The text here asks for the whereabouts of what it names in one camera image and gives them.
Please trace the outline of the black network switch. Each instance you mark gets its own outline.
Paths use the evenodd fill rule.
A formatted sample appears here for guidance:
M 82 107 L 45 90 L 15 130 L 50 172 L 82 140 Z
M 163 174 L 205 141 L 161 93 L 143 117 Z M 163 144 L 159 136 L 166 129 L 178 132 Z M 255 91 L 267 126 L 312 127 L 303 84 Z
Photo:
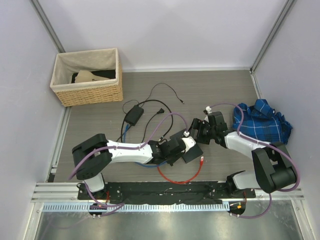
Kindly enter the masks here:
M 183 133 L 186 129 L 180 130 L 177 133 L 173 134 L 170 136 L 170 139 L 173 138 L 181 138 L 183 137 Z M 182 159 L 186 164 L 190 163 L 191 161 L 201 157 L 203 155 L 203 151 L 199 147 L 199 145 L 196 143 L 188 152 L 186 152 L 183 156 Z

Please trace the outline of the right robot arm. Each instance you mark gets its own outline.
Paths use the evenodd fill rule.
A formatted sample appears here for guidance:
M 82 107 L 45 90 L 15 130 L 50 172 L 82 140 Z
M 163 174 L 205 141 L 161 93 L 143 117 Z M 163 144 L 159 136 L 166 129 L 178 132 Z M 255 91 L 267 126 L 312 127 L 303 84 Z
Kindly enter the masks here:
M 233 198 L 244 189 L 261 189 L 267 194 L 290 192 L 300 183 L 300 177 L 286 146 L 248 137 L 230 129 L 219 111 L 207 114 L 205 119 L 194 118 L 188 132 L 198 144 L 211 141 L 225 149 L 236 151 L 252 160 L 253 171 L 240 171 L 226 178 L 226 193 Z

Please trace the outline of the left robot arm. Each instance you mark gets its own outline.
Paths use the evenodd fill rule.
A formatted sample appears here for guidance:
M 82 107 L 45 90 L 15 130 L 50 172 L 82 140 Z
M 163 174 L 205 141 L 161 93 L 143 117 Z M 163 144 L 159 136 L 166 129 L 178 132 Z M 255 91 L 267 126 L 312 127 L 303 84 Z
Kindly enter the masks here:
M 107 192 L 102 170 L 109 164 L 139 163 L 142 165 L 172 165 L 187 153 L 195 141 L 190 136 L 174 137 L 158 142 L 122 143 L 107 140 L 102 133 L 96 134 L 72 149 L 74 170 L 70 179 L 83 181 L 93 198 L 100 200 Z

